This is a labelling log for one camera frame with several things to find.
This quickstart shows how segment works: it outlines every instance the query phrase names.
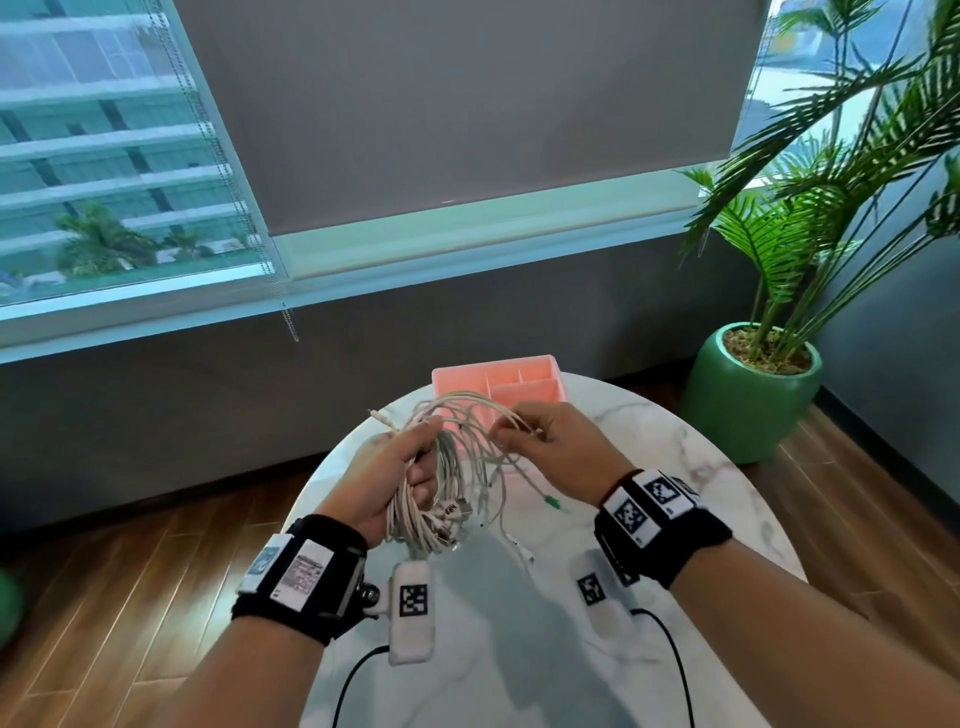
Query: pink organizer box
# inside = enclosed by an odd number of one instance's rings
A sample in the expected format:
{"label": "pink organizer box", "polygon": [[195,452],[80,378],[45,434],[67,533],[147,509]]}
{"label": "pink organizer box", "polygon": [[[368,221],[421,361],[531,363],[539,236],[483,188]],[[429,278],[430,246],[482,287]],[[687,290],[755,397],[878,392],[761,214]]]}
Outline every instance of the pink organizer box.
{"label": "pink organizer box", "polygon": [[[465,390],[505,407],[525,400],[566,401],[560,368],[549,354],[433,370],[433,391],[437,397]],[[473,411],[486,428],[496,422],[496,410],[490,407],[475,407]],[[451,429],[455,426],[447,423]]]}

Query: round table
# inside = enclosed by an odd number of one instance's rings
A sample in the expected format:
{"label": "round table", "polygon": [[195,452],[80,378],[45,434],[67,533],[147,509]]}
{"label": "round table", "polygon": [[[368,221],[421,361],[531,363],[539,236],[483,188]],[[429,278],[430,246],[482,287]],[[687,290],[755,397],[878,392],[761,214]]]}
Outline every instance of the round table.
{"label": "round table", "polygon": [[[736,537],[803,578],[800,560],[750,481],[700,433],[652,402],[585,376],[564,374],[570,402],[590,416],[639,468],[678,475],[703,496]],[[412,407],[433,398],[423,387],[382,408],[402,423]],[[288,518],[324,499],[350,458],[383,425],[368,419],[324,460]],[[431,557],[435,579],[436,651],[422,665],[390,667],[376,657],[353,678],[344,728],[633,728],[686,726],[684,692],[666,638],[638,618],[627,639],[605,641],[588,621],[570,559],[596,548],[596,511],[560,496],[550,508],[518,476],[508,477],[504,525],[536,556],[523,562],[495,528],[475,530],[448,553]],[[497,496],[492,495],[492,511]],[[371,551],[367,579],[386,583],[406,547]],[[767,725],[670,593],[641,579],[640,606],[667,625],[684,660],[697,725]],[[385,619],[365,620],[324,655],[301,722],[329,728],[340,689],[353,665],[387,642]]]}

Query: black wristband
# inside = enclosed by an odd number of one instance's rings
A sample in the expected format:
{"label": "black wristband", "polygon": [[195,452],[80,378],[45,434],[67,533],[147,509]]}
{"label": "black wristband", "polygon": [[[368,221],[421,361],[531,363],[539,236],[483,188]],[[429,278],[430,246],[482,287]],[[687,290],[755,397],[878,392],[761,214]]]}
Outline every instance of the black wristband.
{"label": "black wristband", "polygon": [[679,478],[640,473],[625,475],[611,488],[593,533],[624,585],[642,575],[669,589],[694,553],[723,544],[733,533]]}
{"label": "black wristband", "polygon": [[[272,546],[275,539],[285,544]],[[311,549],[322,551],[325,563],[311,558]],[[356,588],[366,559],[367,541],[353,528],[318,514],[298,519],[287,536],[274,536],[253,562],[232,617],[270,619],[330,644],[364,618]],[[248,579],[255,586],[245,591]]]}

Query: wooden floor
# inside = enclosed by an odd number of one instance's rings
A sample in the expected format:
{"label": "wooden floor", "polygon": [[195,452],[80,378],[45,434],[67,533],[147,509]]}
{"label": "wooden floor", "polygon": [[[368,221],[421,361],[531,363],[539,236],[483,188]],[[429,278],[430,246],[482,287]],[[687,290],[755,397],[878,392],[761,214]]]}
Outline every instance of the wooden floor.
{"label": "wooden floor", "polygon": [[[675,376],[636,391],[672,408]],[[745,469],[810,582],[960,679],[960,544],[816,409]],[[0,728],[144,726],[226,627],[309,472],[32,547],[32,612],[0,654]]]}

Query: person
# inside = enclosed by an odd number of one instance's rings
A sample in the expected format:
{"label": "person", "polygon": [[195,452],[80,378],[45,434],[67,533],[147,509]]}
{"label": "person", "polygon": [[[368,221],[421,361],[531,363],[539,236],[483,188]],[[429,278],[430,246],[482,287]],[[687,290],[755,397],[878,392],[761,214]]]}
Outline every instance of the person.
{"label": "person", "polygon": [[[529,458],[567,497],[599,507],[636,471],[569,404],[525,402],[515,412],[536,434],[501,420],[491,438]],[[370,547],[381,543],[387,504],[405,473],[421,507],[432,502],[436,460],[417,456],[442,426],[433,418],[369,441],[317,513],[352,527]],[[951,677],[735,539],[693,552],[670,592],[775,728],[946,728],[960,719],[960,686]],[[323,654],[320,642],[299,631],[239,617],[157,726],[292,728]]]}

